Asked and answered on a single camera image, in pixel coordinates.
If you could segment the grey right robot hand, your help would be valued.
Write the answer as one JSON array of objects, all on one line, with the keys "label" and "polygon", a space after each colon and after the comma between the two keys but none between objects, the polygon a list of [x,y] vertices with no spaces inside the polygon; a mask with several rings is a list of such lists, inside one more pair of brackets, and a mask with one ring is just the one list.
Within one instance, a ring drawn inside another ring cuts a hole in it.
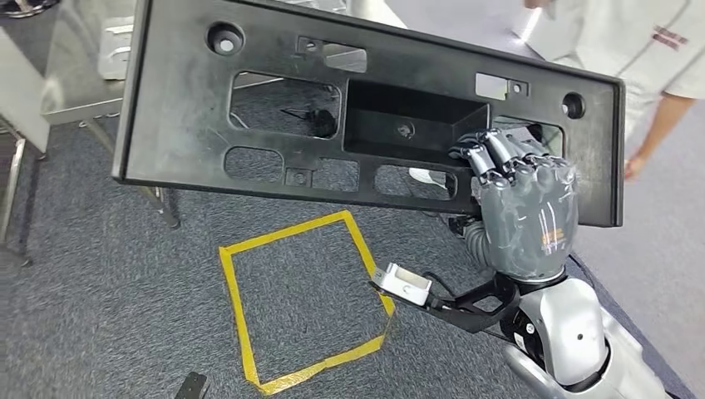
[{"label": "grey right robot hand", "polygon": [[473,261],[523,283],[558,278],[578,226],[578,176],[527,128],[462,135],[449,149],[470,167],[480,213],[458,224]]}]

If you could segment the person's left hand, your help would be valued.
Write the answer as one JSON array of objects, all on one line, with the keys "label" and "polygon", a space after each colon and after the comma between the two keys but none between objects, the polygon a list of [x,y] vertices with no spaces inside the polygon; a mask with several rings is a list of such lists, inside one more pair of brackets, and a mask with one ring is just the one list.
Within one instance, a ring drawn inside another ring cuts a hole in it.
[{"label": "person's left hand", "polygon": [[638,152],[624,162],[624,179],[632,180],[643,170],[650,154]]}]

